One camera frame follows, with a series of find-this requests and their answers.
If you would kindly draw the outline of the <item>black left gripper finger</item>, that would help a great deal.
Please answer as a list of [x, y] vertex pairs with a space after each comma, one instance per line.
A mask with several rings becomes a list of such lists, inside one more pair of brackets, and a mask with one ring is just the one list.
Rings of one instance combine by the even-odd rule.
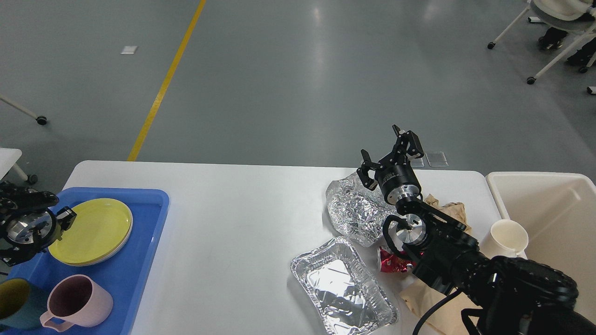
[[56, 213], [58, 225], [62, 231], [69, 230], [77, 217], [77, 213], [70, 207], [63, 207]]

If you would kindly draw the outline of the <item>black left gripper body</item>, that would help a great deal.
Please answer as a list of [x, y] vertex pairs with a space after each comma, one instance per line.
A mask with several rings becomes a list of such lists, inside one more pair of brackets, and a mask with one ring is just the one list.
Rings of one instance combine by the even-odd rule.
[[5, 240], [12, 245], [32, 245], [37, 233], [42, 245], [61, 240], [58, 219], [49, 210], [11, 214], [5, 219], [5, 229]]

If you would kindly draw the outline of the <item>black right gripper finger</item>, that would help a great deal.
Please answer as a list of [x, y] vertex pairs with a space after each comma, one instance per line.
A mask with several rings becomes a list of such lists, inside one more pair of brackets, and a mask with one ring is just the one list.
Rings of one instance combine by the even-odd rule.
[[397, 140], [393, 146], [393, 163], [407, 165], [414, 159], [422, 159], [425, 155], [417, 134], [413, 131], [402, 131], [396, 124], [393, 131]]
[[370, 153], [366, 150], [361, 150], [360, 154], [362, 156], [362, 163], [360, 167], [356, 170], [357, 175], [360, 178], [360, 182], [362, 183], [363, 187], [368, 190], [374, 191], [377, 188], [378, 181], [375, 178], [370, 177], [370, 171], [383, 171], [386, 168], [386, 165], [381, 162], [374, 162], [371, 160]]

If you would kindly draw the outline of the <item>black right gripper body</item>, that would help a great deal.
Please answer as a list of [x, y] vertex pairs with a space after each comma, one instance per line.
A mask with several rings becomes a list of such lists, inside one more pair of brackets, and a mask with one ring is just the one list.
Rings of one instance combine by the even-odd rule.
[[411, 163], [385, 166], [377, 171], [377, 182], [388, 204], [396, 204], [404, 198], [417, 198], [421, 194], [422, 188]]

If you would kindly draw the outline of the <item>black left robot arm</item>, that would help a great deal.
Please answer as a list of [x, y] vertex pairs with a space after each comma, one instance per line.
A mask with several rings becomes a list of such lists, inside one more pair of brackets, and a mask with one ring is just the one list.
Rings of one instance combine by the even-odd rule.
[[58, 196], [49, 191], [1, 183], [0, 235], [6, 245], [0, 252], [2, 263], [8, 267], [25, 263], [62, 239], [77, 214], [69, 207], [52, 211], [58, 202]]

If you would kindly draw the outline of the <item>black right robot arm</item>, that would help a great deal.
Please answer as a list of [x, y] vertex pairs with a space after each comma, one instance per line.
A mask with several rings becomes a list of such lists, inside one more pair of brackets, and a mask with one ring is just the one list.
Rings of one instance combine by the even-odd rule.
[[469, 335], [593, 335], [595, 325], [575, 311], [575, 280], [522, 257], [486, 257], [464, 223], [426, 204], [411, 166], [424, 156], [419, 137], [392, 126], [396, 142], [373, 161], [361, 150], [356, 170], [370, 190], [379, 188], [396, 214], [385, 218], [382, 236], [392, 253], [414, 265], [413, 275], [444, 294], [413, 329], [417, 335], [437, 310], [464, 294], [475, 304], [461, 310]]

